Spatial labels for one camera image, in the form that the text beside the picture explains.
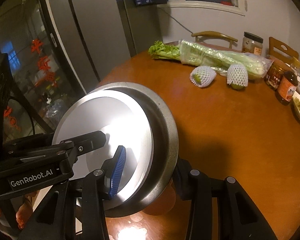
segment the chair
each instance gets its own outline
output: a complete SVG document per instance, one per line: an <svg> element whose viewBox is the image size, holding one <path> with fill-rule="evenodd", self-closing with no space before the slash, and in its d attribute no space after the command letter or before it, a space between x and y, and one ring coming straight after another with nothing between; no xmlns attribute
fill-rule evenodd
<svg viewBox="0 0 300 240"><path fill-rule="evenodd" d="M195 37L196 42L200 42L201 38L200 37L205 37L208 39L221 39L221 40L226 40L230 42L229 48L232 49L232 44L233 42L238 42L237 39L230 37L228 35L225 35L220 32L214 32L214 31L205 31L205 32L200 32L200 33L193 33L191 34L191 37Z"/></svg>
<svg viewBox="0 0 300 240"><path fill-rule="evenodd" d="M279 51L282 51L284 54L287 54L290 57L286 57L285 55L275 51L274 48L278 49ZM274 37L269 37L269 55L272 55L289 65L292 63L292 57L299 59L299 53L297 51L290 48L287 44L283 43L282 41L275 39Z"/></svg>

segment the round dining table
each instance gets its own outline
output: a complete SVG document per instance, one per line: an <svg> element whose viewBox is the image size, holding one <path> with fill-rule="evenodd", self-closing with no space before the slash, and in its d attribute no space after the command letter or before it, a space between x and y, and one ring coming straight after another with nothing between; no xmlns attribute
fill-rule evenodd
<svg viewBox="0 0 300 240"><path fill-rule="evenodd" d="M193 69L142 52L99 85L134 82L156 92L177 124L179 156L211 178L235 177L277 238L290 239L300 226L300 122L291 104L282 105L263 80L234 90L217 75L198 88L189 79ZM115 240L183 240L189 213L190 201L177 196L164 215L107 218L108 232ZM217 221L213 215L213 239Z"/></svg>

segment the black lid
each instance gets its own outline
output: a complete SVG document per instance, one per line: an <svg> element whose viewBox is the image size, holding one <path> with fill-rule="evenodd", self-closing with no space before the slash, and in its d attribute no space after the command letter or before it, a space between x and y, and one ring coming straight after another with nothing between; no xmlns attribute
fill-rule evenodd
<svg viewBox="0 0 300 240"><path fill-rule="evenodd" d="M261 38L257 35L254 35L252 33L244 32L244 36L247 37L248 39L254 40L256 42L263 43L263 38Z"/></svg>

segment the screw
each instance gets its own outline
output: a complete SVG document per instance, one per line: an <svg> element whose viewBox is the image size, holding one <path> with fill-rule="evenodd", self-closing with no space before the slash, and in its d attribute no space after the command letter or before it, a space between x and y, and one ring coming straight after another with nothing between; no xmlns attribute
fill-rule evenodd
<svg viewBox="0 0 300 240"><path fill-rule="evenodd" d="M198 170L191 170L190 174L193 175L193 176L198 176L200 174L200 171L198 171Z"/></svg>
<svg viewBox="0 0 300 240"><path fill-rule="evenodd" d="M102 175L102 173L103 173L102 170L95 170L95 171L93 172L93 175L95 175L95 176L100 176L100 175Z"/></svg>
<svg viewBox="0 0 300 240"><path fill-rule="evenodd" d="M234 184L235 183L235 178L234 177L228 177L227 178L227 181L231 184Z"/></svg>
<svg viewBox="0 0 300 240"><path fill-rule="evenodd" d="M65 154L65 153L66 153L66 151L64 151L64 150L63 150L63 151L58 151L58 152L57 152L57 155Z"/></svg>

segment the sauce bottle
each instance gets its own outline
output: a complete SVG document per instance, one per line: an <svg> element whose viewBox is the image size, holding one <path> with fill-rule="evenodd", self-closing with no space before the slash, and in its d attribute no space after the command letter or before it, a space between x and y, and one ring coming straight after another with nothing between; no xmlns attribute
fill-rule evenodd
<svg viewBox="0 0 300 240"><path fill-rule="evenodd" d="M292 59L290 70L284 72L280 85L275 93L276 98L283 105L288 105L298 86L298 69L300 61L295 57Z"/></svg>

